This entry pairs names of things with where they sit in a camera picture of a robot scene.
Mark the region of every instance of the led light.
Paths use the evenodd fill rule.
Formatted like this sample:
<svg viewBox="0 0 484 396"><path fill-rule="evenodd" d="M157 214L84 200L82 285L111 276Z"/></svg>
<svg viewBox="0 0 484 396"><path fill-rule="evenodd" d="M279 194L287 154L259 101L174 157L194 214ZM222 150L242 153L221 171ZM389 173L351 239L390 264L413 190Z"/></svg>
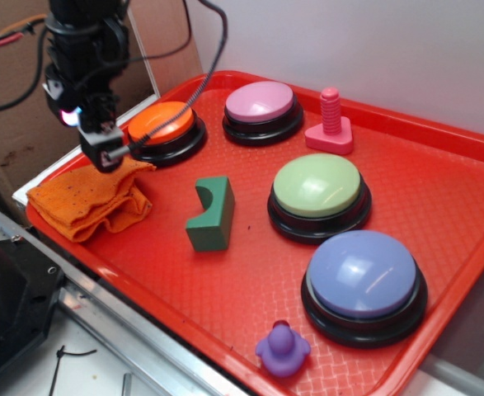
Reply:
<svg viewBox="0 0 484 396"><path fill-rule="evenodd" d="M66 111L61 110L60 116L62 117L62 121L64 124L69 126L78 126L78 115L82 112L80 107L77 107L71 113L67 113Z"/></svg>

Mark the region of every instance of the green foam block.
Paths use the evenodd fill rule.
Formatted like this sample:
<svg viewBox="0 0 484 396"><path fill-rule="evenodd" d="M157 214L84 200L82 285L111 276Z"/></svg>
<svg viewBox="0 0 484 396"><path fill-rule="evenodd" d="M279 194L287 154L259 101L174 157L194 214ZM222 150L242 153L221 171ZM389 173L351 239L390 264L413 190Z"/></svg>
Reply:
<svg viewBox="0 0 484 396"><path fill-rule="evenodd" d="M186 233L194 250L227 249L234 214L234 194L228 177L198 179L195 189L205 212L186 222Z"/></svg>

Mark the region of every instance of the orange button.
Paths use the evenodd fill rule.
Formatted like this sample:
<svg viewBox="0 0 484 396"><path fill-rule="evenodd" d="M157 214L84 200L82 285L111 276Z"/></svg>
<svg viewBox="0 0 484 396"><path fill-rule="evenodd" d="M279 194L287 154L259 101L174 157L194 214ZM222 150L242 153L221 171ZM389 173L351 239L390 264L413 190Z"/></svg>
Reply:
<svg viewBox="0 0 484 396"><path fill-rule="evenodd" d="M183 110L183 107L185 107L185 103L182 101L166 101L154 104L141 111L129 123L128 133L130 138L135 141L141 139L162 123L170 120ZM193 122L194 115L192 109L189 108L177 120L156 132L147 144L161 144L174 140L184 134L192 126Z"/></svg>

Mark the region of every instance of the pink screw-shaped toy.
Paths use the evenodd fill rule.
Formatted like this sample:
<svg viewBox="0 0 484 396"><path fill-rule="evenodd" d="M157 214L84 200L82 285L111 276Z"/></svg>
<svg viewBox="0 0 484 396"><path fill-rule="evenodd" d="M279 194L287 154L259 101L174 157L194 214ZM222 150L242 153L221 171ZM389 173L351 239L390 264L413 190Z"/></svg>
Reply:
<svg viewBox="0 0 484 396"><path fill-rule="evenodd" d="M311 149L344 155L351 153L354 140L350 119L341 116L341 97L337 88L321 92L322 123L305 132L306 145Z"/></svg>

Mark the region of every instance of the button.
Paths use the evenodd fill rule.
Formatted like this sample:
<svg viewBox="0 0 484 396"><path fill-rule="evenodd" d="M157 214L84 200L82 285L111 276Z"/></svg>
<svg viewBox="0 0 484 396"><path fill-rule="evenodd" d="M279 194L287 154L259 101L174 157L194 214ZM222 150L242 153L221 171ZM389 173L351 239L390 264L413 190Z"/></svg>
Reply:
<svg viewBox="0 0 484 396"><path fill-rule="evenodd" d="M282 116L294 104L293 90L281 82L263 81L247 84L232 92L225 103L234 120L258 123Z"/></svg>
<svg viewBox="0 0 484 396"><path fill-rule="evenodd" d="M315 251L307 279L319 302L337 314L379 318L409 299L416 264L395 238L375 231L349 231Z"/></svg>
<svg viewBox="0 0 484 396"><path fill-rule="evenodd" d="M132 140L139 140L147 133L155 130L159 125L170 120L185 107L182 101L166 101L154 104L137 114L129 123L128 133ZM159 130L147 145L162 144L174 140L189 130L194 122L192 109L185 113L171 124Z"/></svg>
<svg viewBox="0 0 484 396"><path fill-rule="evenodd" d="M287 163L276 174L273 189L290 213L321 218L349 207L359 194L360 174L345 158L311 154Z"/></svg>

